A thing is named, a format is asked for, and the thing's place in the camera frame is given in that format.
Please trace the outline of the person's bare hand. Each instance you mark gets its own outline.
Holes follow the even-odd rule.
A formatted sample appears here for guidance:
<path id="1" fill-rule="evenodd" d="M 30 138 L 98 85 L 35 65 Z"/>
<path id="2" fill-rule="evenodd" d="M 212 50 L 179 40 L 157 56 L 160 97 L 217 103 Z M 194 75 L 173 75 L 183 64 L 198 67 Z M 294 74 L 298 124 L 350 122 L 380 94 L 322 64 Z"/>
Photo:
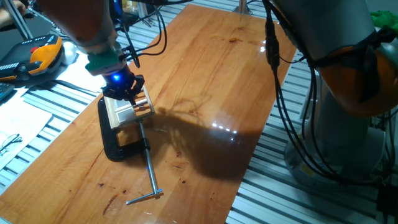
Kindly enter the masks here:
<path id="1" fill-rule="evenodd" d="M 26 14 L 26 6 L 19 0 L 13 0 L 13 3 L 22 16 Z"/>

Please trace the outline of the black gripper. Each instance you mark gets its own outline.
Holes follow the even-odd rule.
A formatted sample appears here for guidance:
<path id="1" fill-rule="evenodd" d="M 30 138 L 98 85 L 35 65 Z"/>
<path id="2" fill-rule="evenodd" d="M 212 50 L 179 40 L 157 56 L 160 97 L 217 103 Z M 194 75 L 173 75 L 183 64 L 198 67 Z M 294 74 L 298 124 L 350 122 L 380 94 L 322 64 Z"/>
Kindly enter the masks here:
<path id="1" fill-rule="evenodd" d="M 143 75 L 134 75 L 125 65 L 117 72 L 104 76 L 106 86 L 102 88 L 103 95 L 115 100 L 123 100 L 125 91 L 130 93 L 129 101 L 136 105 L 136 96 L 141 92 L 145 80 Z"/>

